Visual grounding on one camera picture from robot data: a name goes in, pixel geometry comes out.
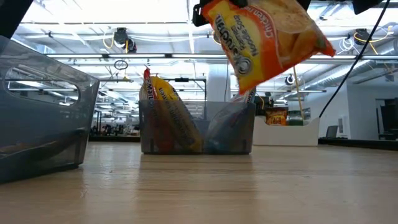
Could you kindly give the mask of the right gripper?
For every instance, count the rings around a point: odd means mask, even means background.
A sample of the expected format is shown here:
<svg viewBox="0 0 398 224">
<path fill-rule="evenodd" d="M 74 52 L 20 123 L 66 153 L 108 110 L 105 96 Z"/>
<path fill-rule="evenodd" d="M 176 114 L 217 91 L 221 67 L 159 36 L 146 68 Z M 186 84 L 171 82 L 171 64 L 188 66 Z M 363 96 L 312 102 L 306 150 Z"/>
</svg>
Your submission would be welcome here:
<svg viewBox="0 0 398 224">
<path fill-rule="evenodd" d="M 234 4 L 235 6 L 238 6 L 239 8 L 245 7 L 248 4 L 248 0 L 228 0 L 228 1 L 232 4 Z M 208 21 L 203 16 L 202 10 L 207 4 L 209 4 L 211 2 L 213 2 L 213 0 L 200 0 L 199 4 L 194 5 L 192 22 L 196 27 L 200 27 L 205 24 L 208 24 Z M 308 9 L 311 0 L 297 0 L 297 2 L 304 9 Z"/>
</svg>

